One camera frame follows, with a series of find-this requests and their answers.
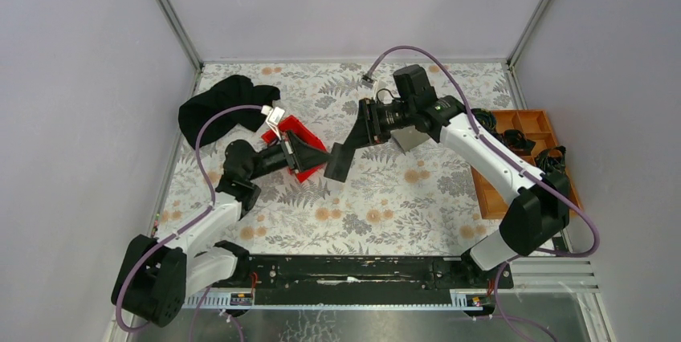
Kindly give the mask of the red plastic bin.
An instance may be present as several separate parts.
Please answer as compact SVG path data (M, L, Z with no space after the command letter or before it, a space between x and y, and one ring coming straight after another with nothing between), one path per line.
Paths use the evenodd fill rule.
M327 149L320 138L315 136L304 124L297 119L295 116L287 116L283 118L278 126L281 132L293 131L293 133L306 145L318 149L323 152L327 152ZM268 129L264 134L261 135L261 139L267 146L272 146L276 141L276 134L271 129ZM294 175L297 181L302 184L304 181L310 178L318 170L322 169L324 162L320 165L316 165L313 168L305 169L303 171L288 170L291 175Z

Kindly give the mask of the dark credit card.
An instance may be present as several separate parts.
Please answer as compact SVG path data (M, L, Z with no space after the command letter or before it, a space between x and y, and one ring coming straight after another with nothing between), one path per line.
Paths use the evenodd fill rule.
M334 143L330 158L324 171L324 177L340 183L345 183L353 163L356 149L346 148L343 144Z

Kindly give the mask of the grey card holder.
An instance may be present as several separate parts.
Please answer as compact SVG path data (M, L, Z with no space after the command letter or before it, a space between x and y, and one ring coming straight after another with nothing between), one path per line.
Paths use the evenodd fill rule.
M415 127L394 130L391 134L404 153L408 153L410 150L430 140L428 134L419 132Z

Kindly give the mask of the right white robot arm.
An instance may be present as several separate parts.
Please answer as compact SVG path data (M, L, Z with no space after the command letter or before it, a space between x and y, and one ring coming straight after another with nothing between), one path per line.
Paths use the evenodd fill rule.
M496 139L453 96L439 97L423 67L410 65L393 74L398 97L388 104L364 98L343 143L332 147L324 175L344 182L357 149L388 141L393 131L415 127L434 142L463 157L508 206L499 229L462 256L462 280L483 286L492 269L538 250L569 224L569 179L545 173Z

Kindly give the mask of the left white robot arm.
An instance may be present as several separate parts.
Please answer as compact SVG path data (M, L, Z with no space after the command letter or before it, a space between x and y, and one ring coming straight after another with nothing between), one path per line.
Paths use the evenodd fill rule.
M139 234L128 244L111 294L118 326L126 332L137 331L125 323L127 311L164 327L200 289L221 280L232 287L245 283L247 251L224 244L207 249L208 241L254 207L261 192L256 178L284 168L307 172L330 157L293 131L284 132L281 140L260 151L245 140L228 144L223 174L218 185L210 188L210 204L160 238Z

